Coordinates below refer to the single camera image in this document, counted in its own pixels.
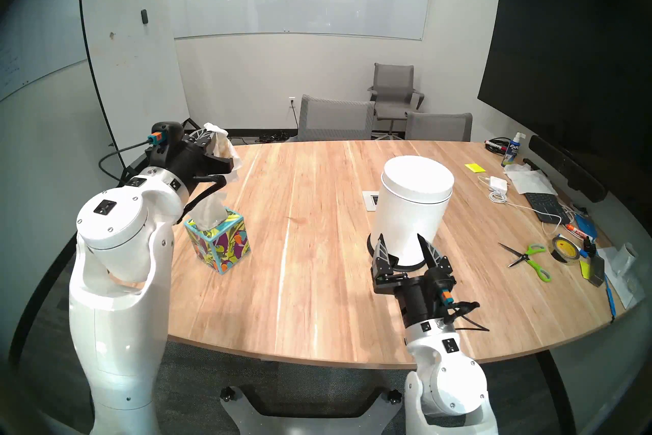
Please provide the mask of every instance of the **power adapter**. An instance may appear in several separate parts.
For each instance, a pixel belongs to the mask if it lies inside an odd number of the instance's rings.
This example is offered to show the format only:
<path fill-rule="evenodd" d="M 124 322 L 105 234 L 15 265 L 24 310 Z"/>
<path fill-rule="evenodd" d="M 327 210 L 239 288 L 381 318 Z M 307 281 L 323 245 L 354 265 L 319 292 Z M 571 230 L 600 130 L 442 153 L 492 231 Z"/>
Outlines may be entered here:
<path fill-rule="evenodd" d="M 499 179 L 498 177 L 489 177 L 489 187 L 492 191 L 498 191 L 502 194 L 507 194 L 507 181 Z"/>

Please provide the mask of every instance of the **wooden table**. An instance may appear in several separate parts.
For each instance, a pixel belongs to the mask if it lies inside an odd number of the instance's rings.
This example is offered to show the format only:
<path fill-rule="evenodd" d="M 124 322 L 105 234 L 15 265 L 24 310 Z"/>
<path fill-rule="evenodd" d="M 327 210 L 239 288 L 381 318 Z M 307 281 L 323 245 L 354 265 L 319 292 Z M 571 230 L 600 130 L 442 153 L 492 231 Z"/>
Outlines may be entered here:
<path fill-rule="evenodd" d="M 219 275 L 195 256 L 183 225 L 176 227 L 172 340 L 278 361 L 414 368 L 398 303 L 372 289 L 366 239 L 375 214 L 361 197 L 378 189 L 385 162 L 403 154 L 437 160 L 455 176 L 434 244 L 453 266 L 455 300 L 480 302 L 470 317 L 490 329 L 459 332 L 466 354 L 480 362 L 530 354 L 611 319 L 604 286 L 584 280 L 579 265 L 538 254 L 549 283 L 526 263 L 506 268 L 514 257 L 499 241 L 525 251 L 549 239 L 532 210 L 492 203 L 488 188 L 464 167 L 475 162 L 483 175 L 501 176 L 500 156 L 481 143 L 330 141 L 236 150 L 244 166 L 225 203 L 244 216 L 252 252 Z M 515 190 L 509 200 L 529 207 Z M 552 228 L 546 224 L 547 232 Z"/>

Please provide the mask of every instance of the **tissue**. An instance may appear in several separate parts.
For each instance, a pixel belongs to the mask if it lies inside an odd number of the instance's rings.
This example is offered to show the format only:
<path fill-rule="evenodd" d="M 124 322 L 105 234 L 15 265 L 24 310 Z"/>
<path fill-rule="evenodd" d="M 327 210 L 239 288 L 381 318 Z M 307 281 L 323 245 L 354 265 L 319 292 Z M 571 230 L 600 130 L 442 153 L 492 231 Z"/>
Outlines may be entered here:
<path fill-rule="evenodd" d="M 242 160 L 240 159 L 240 156 L 238 156 L 238 153 L 235 152 L 235 148 L 233 147 L 233 144 L 231 144 L 231 141 L 227 138 L 229 132 L 212 123 L 204 124 L 204 129 L 213 131 L 217 134 L 213 155 L 219 158 L 233 158 L 233 170 L 231 170 L 231 173 L 224 174 L 226 183 L 228 184 L 229 182 L 237 181 L 238 169 L 242 168 Z M 222 202 L 226 198 L 226 195 L 226 191 L 216 191 L 199 202 L 197 206 L 189 212 L 198 230 L 212 230 L 221 222 L 225 221 L 228 212 L 224 208 Z"/>

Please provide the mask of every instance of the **gray mesh chair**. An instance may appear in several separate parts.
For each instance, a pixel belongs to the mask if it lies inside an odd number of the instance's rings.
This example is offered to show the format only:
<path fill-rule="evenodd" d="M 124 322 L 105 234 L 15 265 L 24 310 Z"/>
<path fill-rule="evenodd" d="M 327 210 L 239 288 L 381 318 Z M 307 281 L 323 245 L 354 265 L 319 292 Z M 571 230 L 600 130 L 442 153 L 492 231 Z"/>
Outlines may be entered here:
<path fill-rule="evenodd" d="M 412 94 L 419 95 L 417 109 L 421 107 L 425 95 L 414 89 L 414 67 L 401 67 L 396 64 L 374 64 L 374 85 L 371 91 L 371 101 L 376 102 L 374 113 L 379 121 L 389 121 L 389 133 L 377 137 L 383 138 L 400 137 L 392 134 L 394 121 L 405 121 L 405 113 L 414 110 L 411 105 Z"/>
<path fill-rule="evenodd" d="M 297 141 L 371 140 L 373 102 L 343 102 L 301 97 Z"/>
<path fill-rule="evenodd" d="M 408 112 L 405 140 L 471 141 L 473 116 L 466 114 L 423 114 Z"/>

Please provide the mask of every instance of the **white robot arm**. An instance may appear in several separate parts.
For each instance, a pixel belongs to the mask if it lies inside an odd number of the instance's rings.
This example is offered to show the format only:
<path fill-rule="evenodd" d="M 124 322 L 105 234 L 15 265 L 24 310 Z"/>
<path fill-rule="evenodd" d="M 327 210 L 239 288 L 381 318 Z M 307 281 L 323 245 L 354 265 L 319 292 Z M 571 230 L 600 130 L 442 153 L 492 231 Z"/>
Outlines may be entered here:
<path fill-rule="evenodd" d="M 152 133 L 149 167 L 91 198 L 77 219 L 70 332 L 93 395 L 93 434 L 160 433 L 152 389 L 168 337 L 172 225 L 233 167 L 211 154 L 211 132 L 191 138 L 179 123 L 157 123 Z M 184 207 L 202 181 L 216 184 Z"/>
<path fill-rule="evenodd" d="M 454 303 L 456 281 L 446 256 L 417 236 L 428 270 L 422 276 L 395 274 L 398 258 L 387 253 L 382 235 L 371 268 L 374 292 L 394 295 L 405 325 L 405 343 L 417 371 L 405 379 L 407 435 L 494 435 L 496 417 L 489 404 L 484 372 L 460 350 L 454 320 L 479 307 L 477 302 Z M 432 417 L 466 414 L 462 427 L 429 425 Z"/>

